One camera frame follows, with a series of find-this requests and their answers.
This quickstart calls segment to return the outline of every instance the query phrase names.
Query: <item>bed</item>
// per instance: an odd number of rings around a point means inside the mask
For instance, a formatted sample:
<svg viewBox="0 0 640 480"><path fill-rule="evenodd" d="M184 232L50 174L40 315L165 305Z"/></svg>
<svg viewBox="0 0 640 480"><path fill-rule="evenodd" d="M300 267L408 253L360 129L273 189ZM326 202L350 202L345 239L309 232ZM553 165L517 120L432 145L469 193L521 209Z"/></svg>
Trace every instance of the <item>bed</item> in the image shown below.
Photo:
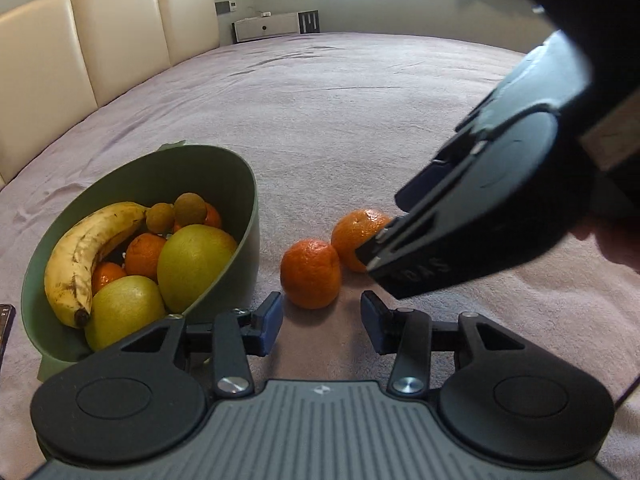
<svg viewBox="0 0 640 480"><path fill-rule="evenodd" d="M261 260L254 302L279 290L284 250L328 239L344 213L373 206L393 215L394 192L420 170L452 128L522 58L437 38L312 34L222 47L176 64L90 114L0 192L0 300L19 310L31 253L83 189L167 142L225 146L258 181ZM382 380L359 321L367 276L345 273L337 302L292 306L273 354L255 377ZM606 262L591 241L567 237L535 262L403 301L437 320L464 310L491 317L597 377L619 396L639 371L640 276ZM0 378L0 475L25 477L43 460L30 425L39 355L18 321ZM434 381L452 363L439 360ZM623 406L600 461L640 478L640 395Z"/></svg>

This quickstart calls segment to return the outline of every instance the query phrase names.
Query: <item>banana stem end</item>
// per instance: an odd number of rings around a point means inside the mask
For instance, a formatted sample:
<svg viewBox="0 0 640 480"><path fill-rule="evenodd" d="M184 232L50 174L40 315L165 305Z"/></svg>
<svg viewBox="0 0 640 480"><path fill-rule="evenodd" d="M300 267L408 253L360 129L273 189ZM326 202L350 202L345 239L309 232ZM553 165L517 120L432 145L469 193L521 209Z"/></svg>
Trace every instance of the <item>banana stem end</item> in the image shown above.
<svg viewBox="0 0 640 480"><path fill-rule="evenodd" d="M76 310L74 314L74 321L80 328L84 328L90 319L91 315L84 308Z"/></svg>

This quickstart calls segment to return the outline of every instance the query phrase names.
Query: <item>banana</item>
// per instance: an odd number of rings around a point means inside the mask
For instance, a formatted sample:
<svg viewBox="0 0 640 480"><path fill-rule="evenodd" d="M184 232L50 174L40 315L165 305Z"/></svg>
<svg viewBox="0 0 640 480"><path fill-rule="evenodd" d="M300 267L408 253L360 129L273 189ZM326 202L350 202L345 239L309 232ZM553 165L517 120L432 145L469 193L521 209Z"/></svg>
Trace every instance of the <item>banana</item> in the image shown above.
<svg viewBox="0 0 640 480"><path fill-rule="evenodd" d="M146 207L118 202L91 213L63 235L44 271L44 292L65 325L84 327L91 316L95 266L145 220Z"/></svg>

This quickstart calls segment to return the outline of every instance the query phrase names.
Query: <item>smartphone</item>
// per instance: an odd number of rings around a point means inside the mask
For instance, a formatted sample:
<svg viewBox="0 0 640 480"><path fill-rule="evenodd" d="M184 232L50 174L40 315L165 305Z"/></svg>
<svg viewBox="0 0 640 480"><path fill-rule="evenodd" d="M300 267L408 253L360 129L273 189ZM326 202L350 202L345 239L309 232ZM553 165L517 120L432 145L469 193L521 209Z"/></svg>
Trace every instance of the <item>smartphone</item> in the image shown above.
<svg viewBox="0 0 640 480"><path fill-rule="evenodd" d="M15 307L13 305L0 304L0 367L2 367L4 348L6 347L7 339L9 339L9 332L11 332L14 317Z"/></svg>

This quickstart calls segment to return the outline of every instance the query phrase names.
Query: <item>small brown fruit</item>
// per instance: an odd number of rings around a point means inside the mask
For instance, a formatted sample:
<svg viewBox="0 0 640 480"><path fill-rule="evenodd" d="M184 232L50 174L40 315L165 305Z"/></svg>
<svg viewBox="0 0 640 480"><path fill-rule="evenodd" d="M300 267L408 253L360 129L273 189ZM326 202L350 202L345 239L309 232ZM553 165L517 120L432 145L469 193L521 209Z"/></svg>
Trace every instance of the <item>small brown fruit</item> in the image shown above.
<svg viewBox="0 0 640 480"><path fill-rule="evenodd" d="M207 217L207 203L195 193L183 193L174 204L175 221L181 227L202 224Z"/></svg>
<svg viewBox="0 0 640 480"><path fill-rule="evenodd" d="M174 225L174 206L158 203L146 212L146 227L154 234L163 235Z"/></svg>

